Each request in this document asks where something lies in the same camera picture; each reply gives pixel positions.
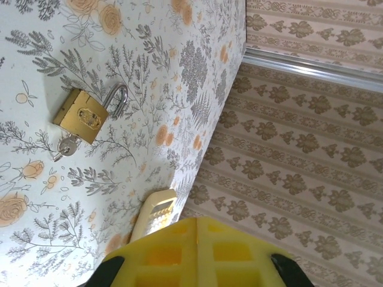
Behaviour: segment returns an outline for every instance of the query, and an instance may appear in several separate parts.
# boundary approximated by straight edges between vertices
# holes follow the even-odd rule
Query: key
[[[69,137],[62,139],[57,147],[59,153],[53,157],[53,161],[57,162],[62,157],[70,157],[73,155],[77,150],[77,139],[78,138],[74,135],[70,135]]]

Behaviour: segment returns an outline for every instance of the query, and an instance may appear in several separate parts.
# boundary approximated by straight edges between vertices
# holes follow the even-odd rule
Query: brown damask wallpaper
[[[316,286],[382,286],[382,108],[383,94],[242,64],[182,217],[288,250]]]
[[[383,73],[382,0],[248,0],[248,46]]]

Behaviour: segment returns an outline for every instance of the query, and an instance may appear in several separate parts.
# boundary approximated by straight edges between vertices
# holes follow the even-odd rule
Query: brass padlock
[[[73,89],[55,116],[53,123],[88,144],[92,144],[109,116],[107,107],[120,89],[123,91],[123,96],[117,109],[113,112],[113,117],[117,118],[123,112],[128,100],[127,87],[123,83],[118,83],[111,89],[102,105],[86,91]]]

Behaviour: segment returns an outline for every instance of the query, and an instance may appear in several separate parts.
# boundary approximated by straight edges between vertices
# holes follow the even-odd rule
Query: yellow foam block
[[[211,218],[188,218],[120,248],[111,287],[284,287],[270,256],[289,254]]]

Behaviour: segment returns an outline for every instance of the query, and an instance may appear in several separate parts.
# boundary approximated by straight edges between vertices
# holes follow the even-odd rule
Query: padlock shackle
[[[123,112],[124,110],[124,106],[126,105],[127,103],[127,100],[128,100],[128,97],[127,97],[127,93],[128,93],[128,90],[127,90],[127,86],[125,83],[123,82],[119,82],[117,83],[116,85],[114,85],[114,87],[110,90],[107,98],[104,100],[102,106],[107,109],[107,107],[110,105],[114,95],[118,92],[118,90],[122,89],[122,98],[121,98],[121,101],[120,103],[118,104],[118,107],[117,109],[115,109],[112,117],[114,118],[118,118],[121,113]]]

